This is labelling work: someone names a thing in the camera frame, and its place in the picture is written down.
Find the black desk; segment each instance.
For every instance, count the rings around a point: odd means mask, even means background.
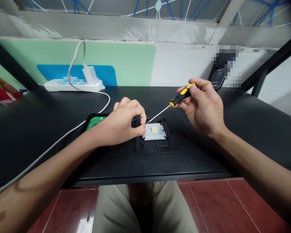
[[[175,96],[175,87],[107,87],[111,97],[105,110],[127,96],[137,99],[153,117]],[[274,161],[291,170],[291,117],[243,92],[219,95],[226,126]],[[10,181],[66,132],[91,113],[99,112],[108,97],[86,92],[47,92],[43,87],[10,106],[0,106],[0,186]],[[128,141],[115,153],[96,150],[72,174],[68,186],[220,178],[238,175],[204,138],[191,128],[181,109],[167,109],[167,119],[177,142],[171,154],[137,155]],[[55,146],[41,164],[80,133],[77,129]]]

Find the screwdriver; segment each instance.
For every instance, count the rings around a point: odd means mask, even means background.
[[[186,88],[184,88],[180,94],[178,94],[174,99],[172,99],[170,102],[169,102],[169,105],[163,109],[163,111],[165,111],[167,108],[169,108],[170,106],[174,107],[176,106],[177,103],[180,103],[182,102],[185,98],[188,98],[189,96],[191,96],[191,93],[190,93],[190,86],[192,85],[196,85],[198,88],[199,88],[199,85],[196,84],[196,83],[192,83],[190,84],[189,86],[187,86]],[[155,117],[153,117],[151,120],[149,120],[147,123],[150,123],[151,121],[154,120],[154,118],[156,118],[158,115],[160,115],[163,111],[159,112],[159,114],[157,114]]]

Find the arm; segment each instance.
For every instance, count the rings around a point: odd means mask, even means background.
[[[131,127],[140,115],[141,126]],[[66,179],[97,147],[116,145],[145,134],[146,114],[136,100],[123,98],[94,128],[0,194],[0,233],[27,232]]]
[[[195,130],[213,141],[262,198],[291,223],[291,171],[227,129],[222,100],[211,82],[190,79],[189,83],[197,83],[202,91],[195,85],[191,86],[192,98],[185,99],[176,107],[185,110]]]

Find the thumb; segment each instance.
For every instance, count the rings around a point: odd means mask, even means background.
[[[205,92],[197,88],[196,85],[190,86],[190,93],[198,105],[208,101],[208,97],[206,96]]]
[[[146,133],[146,125],[142,124],[138,126],[137,128],[132,128],[132,131],[134,132],[135,137],[144,135]]]

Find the plug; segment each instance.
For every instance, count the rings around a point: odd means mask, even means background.
[[[83,64],[83,74],[85,76],[85,79],[87,81],[87,84],[89,85],[95,85],[99,78],[97,78],[97,75],[96,75],[96,72],[95,72],[95,69],[93,66],[88,66],[87,64]]]

